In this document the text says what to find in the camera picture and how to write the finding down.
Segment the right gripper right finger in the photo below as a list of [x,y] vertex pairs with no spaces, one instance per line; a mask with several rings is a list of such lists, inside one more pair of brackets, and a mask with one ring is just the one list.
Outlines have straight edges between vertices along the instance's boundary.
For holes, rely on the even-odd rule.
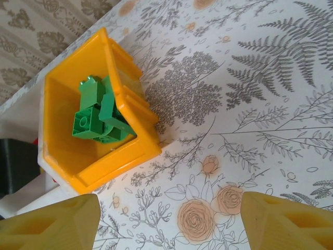
[[332,212],[245,192],[241,219],[251,249],[332,249]]

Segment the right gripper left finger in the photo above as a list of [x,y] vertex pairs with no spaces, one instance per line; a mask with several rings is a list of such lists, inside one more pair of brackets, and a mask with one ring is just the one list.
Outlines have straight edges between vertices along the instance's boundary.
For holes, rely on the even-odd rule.
[[84,194],[1,221],[1,249],[92,249],[97,195]]

